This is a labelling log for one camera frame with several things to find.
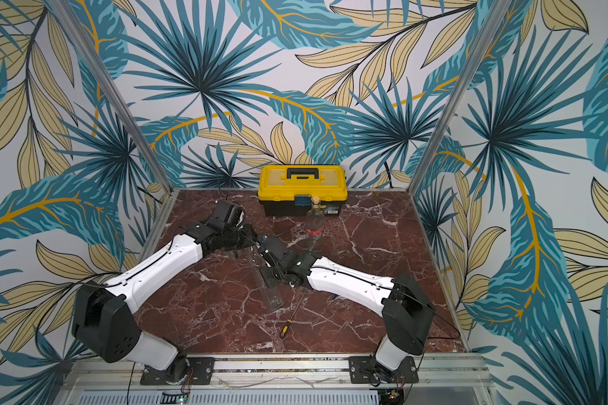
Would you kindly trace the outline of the glass bottle orange label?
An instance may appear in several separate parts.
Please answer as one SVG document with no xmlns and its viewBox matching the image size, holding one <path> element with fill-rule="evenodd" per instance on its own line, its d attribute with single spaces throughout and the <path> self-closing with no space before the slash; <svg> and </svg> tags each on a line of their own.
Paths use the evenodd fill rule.
<svg viewBox="0 0 608 405">
<path fill-rule="evenodd" d="M 275 312 L 284 305 L 284 300 L 277 286 L 270 287 L 263 277 L 265 262 L 256 247 L 248 249 L 248 265 L 257 285 L 260 296 L 269 312 Z"/>
</svg>

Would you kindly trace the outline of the glass bottle red label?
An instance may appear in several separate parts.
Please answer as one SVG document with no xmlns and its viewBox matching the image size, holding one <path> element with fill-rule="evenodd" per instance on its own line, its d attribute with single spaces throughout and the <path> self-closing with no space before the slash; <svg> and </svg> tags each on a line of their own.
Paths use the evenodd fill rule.
<svg viewBox="0 0 608 405">
<path fill-rule="evenodd" d="M 311 208 L 307 212 L 306 229 L 316 230 L 316 229 L 320 229 L 320 228 L 324 228 L 324 227 L 325 227 L 325 218 L 324 218 L 324 206 L 322 205 L 322 200 L 320 197 L 313 197 Z M 309 234 L 307 234 L 306 235 L 307 248 L 309 250 L 314 250 L 316 248 L 320 238 L 322 237 L 322 235 L 310 236 Z"/>
</svg>

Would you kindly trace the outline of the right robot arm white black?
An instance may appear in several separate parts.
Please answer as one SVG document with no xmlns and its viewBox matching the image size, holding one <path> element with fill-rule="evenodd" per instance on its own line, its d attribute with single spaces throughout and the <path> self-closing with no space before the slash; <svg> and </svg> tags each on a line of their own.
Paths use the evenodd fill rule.
<svg viewBox="0 0 608 405">
<path fill-rule="evenodd" d="M 373 355 L 374 372 L 392 376 L 406 358 L 424 353 L 436 310 L 411 276 L 363 273 L 314 251 L 293 251 L 274 236 L 258 236 L 255 246 L 268 287 L 281 283 L 330 293 L 383 319 L 386 335 Z"/>
</svg>

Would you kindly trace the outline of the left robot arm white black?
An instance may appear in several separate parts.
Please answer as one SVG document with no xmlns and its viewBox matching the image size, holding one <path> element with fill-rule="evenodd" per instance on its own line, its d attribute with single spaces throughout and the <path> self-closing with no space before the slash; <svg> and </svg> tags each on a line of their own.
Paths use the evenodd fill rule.
<svg viewBox="0 0 608 405">
<path fill-rule="evenodd" d="M 251 246 L 254 233 L 243 217 L 242 206 L 219 201 L 210 216 L 173 236 L 137 266 L 103 285 L 90 282 L 80 287 L 73 337 L 107 363 L 126 360 L 164 373 L 172 384 L 182 381 L 188 373 L 186 355 L 143 331 L 134 316 L 157 290 L 209 254 Z"/>
</svg>

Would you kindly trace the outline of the yellow black screwdriver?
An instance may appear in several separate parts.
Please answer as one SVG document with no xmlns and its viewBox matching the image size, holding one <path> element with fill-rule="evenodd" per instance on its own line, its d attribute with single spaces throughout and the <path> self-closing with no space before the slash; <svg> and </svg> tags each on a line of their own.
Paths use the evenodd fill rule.
<svg viewBox="0 0 608 405">
<path fill-rule="evenodd" d="M 280 329 L 280 339 L 285 339 L 288 336 L 288 333 L 290 332 L 290 330 L 292 330 L 292 325 L 293 322 L 295 320 L 295 317 L 297 315 L 297 312 L 300 310 L 300 308 L 302 307 L 303 303 L 305 302 L 307 297 L 305 297 L 305 295 L 303 295 L 299 302 L 297 302 L 297 305 L 295 307 L 295 310 L 292 312 L 292 314 L 290 314 L 290 316 L 286 319 L 282 329 Z"/>
</svg>

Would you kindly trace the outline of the yellow black toolbox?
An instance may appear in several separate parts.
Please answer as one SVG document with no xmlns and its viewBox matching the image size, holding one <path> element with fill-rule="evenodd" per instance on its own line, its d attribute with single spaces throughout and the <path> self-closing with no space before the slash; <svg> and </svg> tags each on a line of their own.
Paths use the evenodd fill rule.
<svg viewBox="0 0 608 405">
<path fill-rule="evenodd" d="M 339 165 L 267 165 L 261 170 L 258 200 L 265 214 L 302 217 L 319 201 L 337 215 L 348 199 L 346 174 Z"/>
</svg>

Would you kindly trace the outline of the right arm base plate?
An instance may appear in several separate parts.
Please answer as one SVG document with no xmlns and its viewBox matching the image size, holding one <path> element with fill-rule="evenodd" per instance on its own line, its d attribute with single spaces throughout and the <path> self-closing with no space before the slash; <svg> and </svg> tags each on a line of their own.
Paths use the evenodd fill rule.
<svg viewBox="0 0 608 405">
<path fill-rule="evenodd" d="M 348 361 L 352 384 L 377 386 L 398 383 L 413 385 L 419 381 L 415 360 L 411 356 L 405 357 L 395 371 L 378 364 L 372 355 L 351 356 Z"/>
</svg>

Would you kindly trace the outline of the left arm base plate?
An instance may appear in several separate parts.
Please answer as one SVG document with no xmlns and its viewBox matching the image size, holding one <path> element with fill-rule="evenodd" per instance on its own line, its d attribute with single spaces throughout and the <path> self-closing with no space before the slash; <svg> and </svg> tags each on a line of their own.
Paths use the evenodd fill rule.
<svg viewBox="0 0 608 405">
<path fill-rule="evenodd" d="M 213 357 L 178 356 L 165 371 L 145 366 L 142 386 L 208 386 L 214 371 Z"/>
</svg>

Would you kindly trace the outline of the aluminium front rail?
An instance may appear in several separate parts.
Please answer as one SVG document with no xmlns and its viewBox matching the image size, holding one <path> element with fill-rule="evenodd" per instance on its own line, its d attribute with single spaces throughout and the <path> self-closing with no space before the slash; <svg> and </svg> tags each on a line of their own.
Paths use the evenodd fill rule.
<svg viewBox="0 0 608 405">
<path fill-rule="evenodd" d="M 479 354 L 407 359 L 392 382 L 366 376 L 354 354 L 205 354 L 186 386 L 162 385 L 141 365 L 79 362 L 57 404 L 499 404 Z"/>
</svg>

